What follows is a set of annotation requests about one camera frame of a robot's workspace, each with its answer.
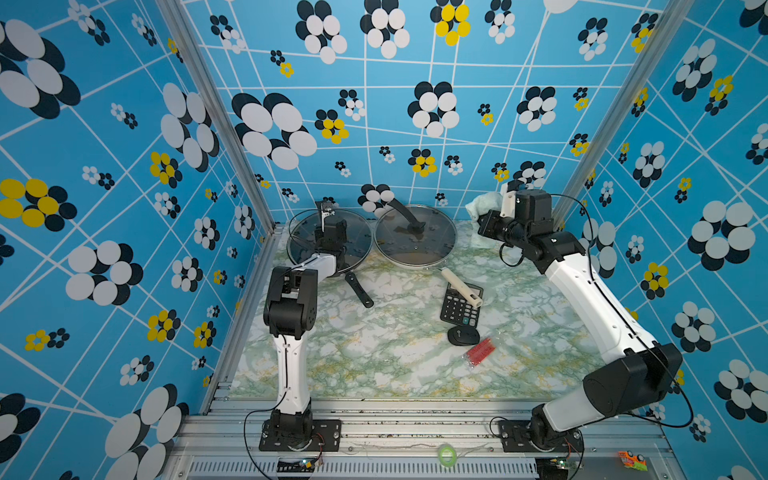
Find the light green microfiber cloth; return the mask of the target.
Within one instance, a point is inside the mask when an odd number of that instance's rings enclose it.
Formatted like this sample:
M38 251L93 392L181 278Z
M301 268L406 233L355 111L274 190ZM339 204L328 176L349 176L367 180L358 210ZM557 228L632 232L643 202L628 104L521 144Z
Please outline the light green microfiber cloth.
M500 211L501 207L502 195L498 192L484 193L465 205L471 220L474 222L477 222L482 215L490 211Z

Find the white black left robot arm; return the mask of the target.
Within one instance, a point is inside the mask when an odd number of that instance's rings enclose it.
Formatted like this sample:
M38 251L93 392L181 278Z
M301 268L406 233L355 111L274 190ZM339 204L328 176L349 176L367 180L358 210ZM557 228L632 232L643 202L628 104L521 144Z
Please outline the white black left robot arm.
M309 258L276 267L268 283L263 319L273 337L278 358L278 402L270 414L275 438L299 448L311 441L313 418L306 376L306 340L317 317L318 285L338 273L340 234L330 223L335 208L317 203L318 241L305 247Z

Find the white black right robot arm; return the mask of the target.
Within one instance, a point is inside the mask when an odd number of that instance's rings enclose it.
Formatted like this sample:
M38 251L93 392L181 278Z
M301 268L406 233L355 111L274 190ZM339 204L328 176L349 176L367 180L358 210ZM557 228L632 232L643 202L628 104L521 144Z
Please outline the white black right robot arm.
M583 426L662 401L682 364L672 343L661 344L620 304L598 277L585 245L558 231L552 197L540 189L489 193L467 208L479 235L513 247L570 302L595 341L604 364L570 393L535 407L531 443L554 448Z

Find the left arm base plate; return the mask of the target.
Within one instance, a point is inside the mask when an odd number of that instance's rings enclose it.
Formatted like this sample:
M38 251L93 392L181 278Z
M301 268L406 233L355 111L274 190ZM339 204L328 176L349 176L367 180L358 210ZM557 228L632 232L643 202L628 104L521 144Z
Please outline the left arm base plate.
M278 428L271 420L262 424L258 450L262 452L338 452L343 423L339 419L313 420L309 432Z

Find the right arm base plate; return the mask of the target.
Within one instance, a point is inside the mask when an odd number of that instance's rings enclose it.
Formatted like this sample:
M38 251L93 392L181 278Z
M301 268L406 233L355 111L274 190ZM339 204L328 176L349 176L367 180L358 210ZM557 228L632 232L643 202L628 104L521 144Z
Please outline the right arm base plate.
M505 453L541 453L565 456L568 453L580 453L584 450L584 437L580 430L555 433L543 446L537 446L530 435L530 423L524 420L506 420L497 422L495 431L501 440Z

